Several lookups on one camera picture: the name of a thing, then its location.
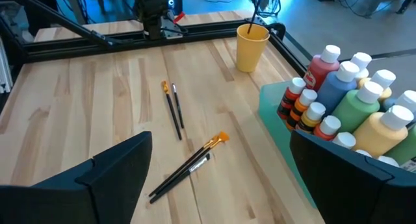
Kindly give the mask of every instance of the wooden table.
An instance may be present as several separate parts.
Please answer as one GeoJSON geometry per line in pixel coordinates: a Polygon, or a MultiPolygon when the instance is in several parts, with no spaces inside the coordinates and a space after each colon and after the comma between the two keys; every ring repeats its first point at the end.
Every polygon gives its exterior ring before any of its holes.
{"type": "MultiPolygon", "coordinates": [[[[194,15],[180,23],[249,15],[194,15]]],[[[88,27],[101,33],[142,28],[133,21],[88,27]]],[[[74,36],[44,29],[36,40],[74,36]]],[[[151,131],[151,166],[132,223],[323,223],[257,115],[260,87],[296,73],[271,45],[251,74],[235,69],[235,53],[236,40],[228,38],[26,64],[0,116],[0,183],[37,183],[151,131]],[[163,80],[178,89],[182,141],[163,80]],[[147,194],[220,131],[231,139],[212,160],[149,205],[147,194]]]]}

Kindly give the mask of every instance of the paintbrush handle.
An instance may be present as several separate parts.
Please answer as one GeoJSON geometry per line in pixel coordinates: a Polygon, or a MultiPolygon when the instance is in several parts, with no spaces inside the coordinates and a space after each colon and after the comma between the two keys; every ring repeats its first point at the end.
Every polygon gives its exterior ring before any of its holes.
{"type": "Polygon", "coordinates": [[[181,123],[181,127],[185,128],[184,124],[183,124],[183,118],[182,118],[182,110],[181,110],[181,105],[179,104],[179,98],[177,97],[177,93],[174,93],[175,95],[175,102],[176,102],[176,107],[177,107],[177,113],[179,114],[179,122],[181,123]]]}
{"type": "Polygon", "coordinates": [[[176,119],[176,115],[175,115],[174,106],[172,104],[172,100],[171,100],[169,94],[166,94],[166,98],[168,99],[170,112],[172,113],[172,118],[174,119],[175,128],[176,128],[176,132],[177,132],[177,137],[179,138],[179,140],[182,140],[181,130],[179,129],[179,125],[177,124],[177,119],[176,119]]]}
{"type": "Polygon", "coordinates": [[[176,185],[178,185],[182,180],[187,178],[192,172],[196,171],[198,168],[203,166],[207,161],[209,161],[210,155],[201,155],[200,160],[195,161],[186,171],[184,171],[182,174],[180,174],[175,180],[173,180],[171,183],[169,183],[163,190],[161,190],[160,193],[155,195],[153,198],[150,199],[150,203],[153,204],[156,202],[159,198],[161,198],[164,194],[168,193],[172,188],[174,188],[176,185]]]}
{"type": "Polygon", "coordinates": [[[169,182],[171,182],[172,180],[174,180],[178,175],[181,174],[181,172],[184,169],[187,169],[186,167],[189,166],[189,164],[191,164],[194,159],[203,151],[203,147],[200,148],[198,151],[196,151],[196,153],[194,153],[184,164],[182,164],[177,170],[175,170],[175,172],[173,172],[167,179],[165,179],[161,185],[159,185],[156,189],[154,189],[149,196],[151,197],[154,194],[158,194],[161,190],[164,189],[164,187],[166,187],[166,185],[169,184],[169,182]]]}
{"type": "Polygon", "coordinates": [[[161,193],[158,193],[154,197],[150,199],[150,203],[153,204],[156,202],[159,198],[161,198],[164,194],[168,193],[172,188],[174,188],[176,185],[178,185],[182,180],[187,178],[190,175],[190,171],[184,171],[178,178],[176,178],[173,182],[171,182],[168,186],[166,186],[163,190],[161,190],[161,193]]]}

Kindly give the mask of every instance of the paint bottle holder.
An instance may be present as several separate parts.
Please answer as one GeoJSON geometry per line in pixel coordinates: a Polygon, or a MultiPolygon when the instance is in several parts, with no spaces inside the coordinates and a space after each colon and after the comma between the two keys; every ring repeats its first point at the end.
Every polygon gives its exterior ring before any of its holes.
{"type": "Polygon", "coordinates": [[[289,147],[291,132],[286,128],[285,122],[276,113],[279,103],[289,83],[290,82],[279,82],[275,84],[267,84],[261,87],[258,112],[268,132],[272,136],[274,143],[285,159],[286,164],[292,171],[301,189],[304,191],[306,198],[309,200],[311,205],[316,208],[311,194],[307,190],[306,185],[299,174],[289,147]]]}

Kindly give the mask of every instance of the metal frame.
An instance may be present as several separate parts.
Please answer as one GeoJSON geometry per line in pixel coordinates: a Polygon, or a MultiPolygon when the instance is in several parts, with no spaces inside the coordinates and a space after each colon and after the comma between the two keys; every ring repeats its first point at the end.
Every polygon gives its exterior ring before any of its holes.
{"type": "MultiPolygon", "coordinates": [[[[97,32],[90,31],[69,21],[57,12],[48,8],[48,6],[43,5],[41,2],[31,2],[33,0],[20,1],[39,6],[39,11],[45,14],[46,17],[62,22],[62,26],[80,34],[82,37],[67,40],[53,40],[49,42],[35,42],[32,44],[20,44],[12,34],[6,33],[6,28],[0,25],[1,34],[10,44],[16,45],[10,48],[8,55],[14,53],[21,55],[18,56],[18,59],[10,59],[9,61],[14,65],[14,69],[12,70],[13,82],[17,79],[22,65],[26,63],[69,59],[80,56],[101,55],[164,45],[230,38],[237,35],[237,28],[239,26],[248,22],[246,19],[182,26],[187,33],[180,38],[149,40],[145,38],[142,31],[100,35],[97,32]]],[[[265,27],[267,27],[271,32],[269,42],[281,53],[283,58],[293,67],[293,69],[300,76],[303,76],[306,72],[306,67],[292,54],[286,45],[283,44],[283,37],[286,33],[285,26],[281,23],[273,23],[271,25],[265,25],[265,27]]],[[[0,97],[0,111],[4,107],[7,97],[8,94],[0,97]]]]}

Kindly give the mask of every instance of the yellow cup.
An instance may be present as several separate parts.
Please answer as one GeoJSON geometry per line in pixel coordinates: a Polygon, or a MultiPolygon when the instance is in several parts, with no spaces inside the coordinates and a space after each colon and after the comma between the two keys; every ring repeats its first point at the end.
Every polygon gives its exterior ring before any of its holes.
{"type": "Polygon", "coordinates": [[[249,26],[245,24],[237,29],[237,69],[242,72],[255,70],[270,37],[265,27],[256,24],[247,34],[249,26]]]}

